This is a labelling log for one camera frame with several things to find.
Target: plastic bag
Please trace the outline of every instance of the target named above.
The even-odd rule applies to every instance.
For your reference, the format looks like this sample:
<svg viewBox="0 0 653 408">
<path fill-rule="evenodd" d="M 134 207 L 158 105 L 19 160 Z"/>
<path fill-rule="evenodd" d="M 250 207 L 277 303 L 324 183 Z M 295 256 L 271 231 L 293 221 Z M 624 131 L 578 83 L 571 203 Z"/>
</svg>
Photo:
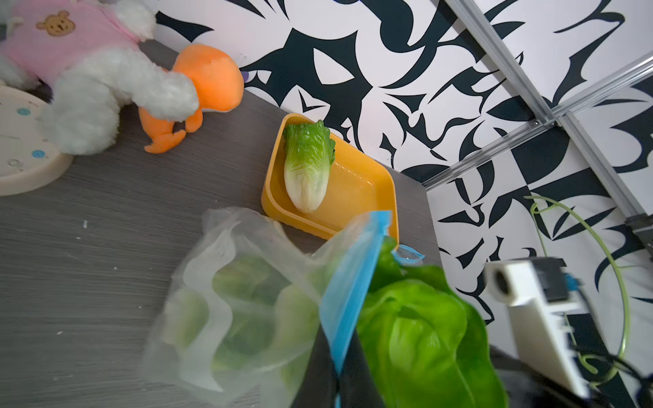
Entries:
<svg viewBox="0 0 653 408">
<path fill-rule="evenodd" d="M 344 359 L 389 220 L 361 215 L 305 255 L 255 211 L 209 210 L 204 237 L 172 276 L 143 376 L 216 406 L 259 385 L 265 407 L 290 406 L 320 317 Z"/>
</svg>

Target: black and white patterned wall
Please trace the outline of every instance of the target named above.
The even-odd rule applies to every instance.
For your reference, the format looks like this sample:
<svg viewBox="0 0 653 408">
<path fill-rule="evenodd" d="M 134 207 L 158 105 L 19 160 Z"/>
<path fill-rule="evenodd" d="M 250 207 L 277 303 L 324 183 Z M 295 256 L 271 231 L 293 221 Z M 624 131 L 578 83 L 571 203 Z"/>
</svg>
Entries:
<svg viewBox="0 0 653 408">
<path fill-rule="evenodd" d="M 533 118 L 444 0 L 150 3 L 161 42 L 222 49 L 248 91 L 419 181 Z M 479 0 L 552 104 L 653 49 L 641 3 Z"/>
<path fill-rule="evenodd" d="M 651 1 L 477 2 L 552 106 L 653 50 Z M 150 3 L 159 11 L 157 39 L 164 44 L 176 50 L 192 42 L 220 48 L 247 72 L 248 91 L 286 111 L 323 119 L 334 134 L 419 181 L 533 118 L 444 0 Z M 626 105 L 636 107 L 621 108 Z M 579 119 L 589 131 L 608 135 L 597 136 L 602 140 L 612 140 L 615 129 L 622 132 L 609 147 L 621 151 L 614 153 L 615 166 L 647 171 L 652 148 L 645 124 L 653 123 L 651 106 L 653 93 L 643 83 Z M 608 108 L 614 115 L 604 111 Z M 484 291 L 481 271 L 487 260 L 543 254 L 530 202 L 523 198 L 530 193 L 574 208 L 599 232 L 617 262 L 629 266 L 633 337 L 626 360 L 653 371 L 648 257 L 560 129 L 429 192 L 451 285 L 483 314 L 490 341 L 514 353 L 505 306 Z M 579 341 L 614 352 L 622 309 L 605 255 L 562 211 L 537 220 L 548 253 L 565 258 L 597 309 L 605 342 L 587 315 L 570 316 Z M 616 406 L 634 406 L 624 383 L 633 392 L 635 385 L 626 378 L 617 377 L 605 387 Z"/>
<path fill-rule="evenodd" d="M 647 214 L 653 213 L 653 77 L 577 115 Z"/>
</svg>

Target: white fluffy fur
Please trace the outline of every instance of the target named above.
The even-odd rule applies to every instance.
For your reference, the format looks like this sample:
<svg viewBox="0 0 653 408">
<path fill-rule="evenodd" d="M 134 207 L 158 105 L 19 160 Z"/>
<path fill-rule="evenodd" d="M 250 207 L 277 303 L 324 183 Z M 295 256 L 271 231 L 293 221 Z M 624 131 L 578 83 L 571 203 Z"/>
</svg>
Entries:
<svg viewBox="0 0 653 408">
<path fill-rule="evenodd" d="M 0 0 L 3 6 L 10 0 Z M 154 13 L 141 0 L 116 3 L 120 22 L 140 39 L 150 39 Z M 34 78 L 0 55 L 0 81 L 25 89 Z M 192 81 L 165 72 L 142 52 L 111 48 L 91 54 L 63 71 L 52 86 L 53 98 L 40 123 L 44 135 L 63 153 L 88 155 L 111 146 L 118 133 L 120 108 L 133 101 L 155 118 L 182 121 L 199 107 Z"/>
</svg>

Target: stuffed animal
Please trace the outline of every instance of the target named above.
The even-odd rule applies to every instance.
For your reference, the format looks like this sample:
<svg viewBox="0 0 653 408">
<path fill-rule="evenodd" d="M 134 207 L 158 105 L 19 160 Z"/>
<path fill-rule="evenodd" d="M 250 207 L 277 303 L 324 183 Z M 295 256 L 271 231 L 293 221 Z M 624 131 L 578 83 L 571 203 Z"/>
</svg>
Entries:
<svg viewBox="0 0 653 408">
<path fill-rule="evenodd" d="M 152 39 L 154 13 L 141 0 L 0 0 L 0 82 L 53 91 L 39 121 L 61 152 L 98 153 L 118 133 L 120 108 L 135 102 L 155 118 L 181 121 L 197 110 L 192 81 L 152 63 L 138 43 Z"/>
<path fill-rule="evenodd" d="M 155 119 L 144 107 L 138 109 L 140 123 L 152 144 L 145 147 L 150 153 L 163 153 L 177 146 L 186 132 L 202 126 L 202 111 L 228 112 L 243 98 L 245 83 L 238 65 L 224 52 L 202 44 L 193 44 L 177 57 L 172 68 L 192 79 L 200 101 L 199 109 L 186 119 L 186 130 L 172 133 L 173 121 Z"/>
</svg>

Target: yellow container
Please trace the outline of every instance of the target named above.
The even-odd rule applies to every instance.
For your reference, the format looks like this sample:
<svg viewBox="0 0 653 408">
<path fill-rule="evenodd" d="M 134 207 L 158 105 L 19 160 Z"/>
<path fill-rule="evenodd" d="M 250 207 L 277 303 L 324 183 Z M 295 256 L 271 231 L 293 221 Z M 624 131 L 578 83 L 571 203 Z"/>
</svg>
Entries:
<svg viewBox="0 0 653 408">
<path fill-rule="evenodd" d="M 270 218 L 327 240 L 359 214 L 391 210 L 389 234 L 399 242 L 397 198 L 392 176 L 384 166 L 333 134 L 331 139 L 336 141 L 336 161 L 331 166 L 324 201 L 310 214 L 295 208 L 283 179 L 283 130 L 286 125 L 300 123 L 313 121 L 300 114 L 289 114 L 281 122 L 261 195 L 265 213 Z"/>
</svg>

